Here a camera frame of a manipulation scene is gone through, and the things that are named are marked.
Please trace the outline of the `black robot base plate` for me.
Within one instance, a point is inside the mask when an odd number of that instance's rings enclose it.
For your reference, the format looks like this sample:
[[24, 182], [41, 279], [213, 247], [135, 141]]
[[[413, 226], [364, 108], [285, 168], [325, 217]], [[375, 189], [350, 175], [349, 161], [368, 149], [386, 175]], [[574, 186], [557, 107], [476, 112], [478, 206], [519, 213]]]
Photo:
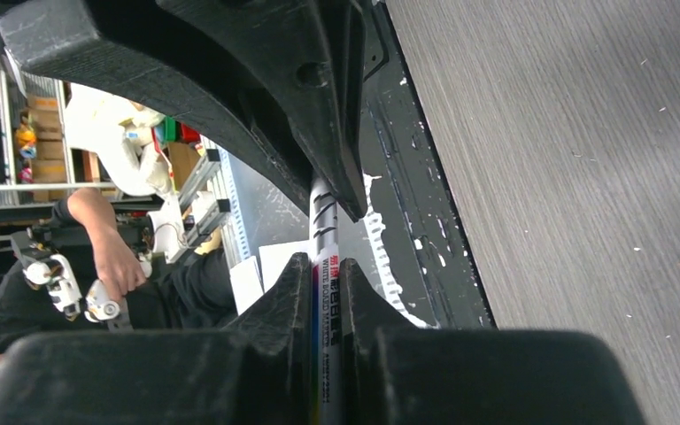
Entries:
[[419, 327], [494, 328], [387, 5], [373, 1], [364, 15], [359, 149], [378, 290]]

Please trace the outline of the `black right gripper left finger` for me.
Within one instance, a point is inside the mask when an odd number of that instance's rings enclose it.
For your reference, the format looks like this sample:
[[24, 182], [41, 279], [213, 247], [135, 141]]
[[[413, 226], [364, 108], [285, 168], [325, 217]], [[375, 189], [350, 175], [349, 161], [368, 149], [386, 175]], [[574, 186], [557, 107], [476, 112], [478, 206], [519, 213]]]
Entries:
[[222, 329], [29, 336], [0, 361], [0, 424], [307, 424], [309, 258]]

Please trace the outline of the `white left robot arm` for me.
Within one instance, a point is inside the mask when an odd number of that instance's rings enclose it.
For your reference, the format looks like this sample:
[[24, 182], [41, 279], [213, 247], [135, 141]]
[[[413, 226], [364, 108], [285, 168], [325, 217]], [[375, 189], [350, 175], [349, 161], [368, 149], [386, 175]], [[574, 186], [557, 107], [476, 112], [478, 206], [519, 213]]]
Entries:
[[0, 54], [73, 84], [67, 139], [115, 182], [135, 148], [124, 100], [216, 142], [307, 212], [314, 178], [352, 220], [367, 1], [0, 1]]

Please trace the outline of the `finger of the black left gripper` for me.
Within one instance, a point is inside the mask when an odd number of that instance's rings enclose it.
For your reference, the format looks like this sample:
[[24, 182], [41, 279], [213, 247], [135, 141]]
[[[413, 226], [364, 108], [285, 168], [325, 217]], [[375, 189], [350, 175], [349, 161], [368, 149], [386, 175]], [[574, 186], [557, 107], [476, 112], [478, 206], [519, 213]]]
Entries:
[[0, 1], [19, 70], [162, 112], [303, 211], [322, 178], [367, 211], [358, 143], [366, 1]]

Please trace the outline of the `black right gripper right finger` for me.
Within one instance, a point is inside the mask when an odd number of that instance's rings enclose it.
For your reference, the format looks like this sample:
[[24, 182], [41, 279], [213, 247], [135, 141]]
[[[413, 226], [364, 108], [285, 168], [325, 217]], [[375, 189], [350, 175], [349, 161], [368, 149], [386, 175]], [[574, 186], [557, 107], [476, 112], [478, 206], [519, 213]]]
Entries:
[[350, 424], [642, 424], [619, 362], [574, 331], [418, 328], [345, 259]]

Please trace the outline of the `pink whiteboard marker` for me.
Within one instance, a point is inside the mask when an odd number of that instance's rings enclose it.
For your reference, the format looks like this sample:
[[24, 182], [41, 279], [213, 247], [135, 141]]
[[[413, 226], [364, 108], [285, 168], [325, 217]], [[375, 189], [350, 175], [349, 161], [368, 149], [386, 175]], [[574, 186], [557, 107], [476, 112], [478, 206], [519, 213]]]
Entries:
[[337, 204], [328, 184], [314, 176], [310, 206], [312, 424], [344, 422], [342, 319], [339, 292]]

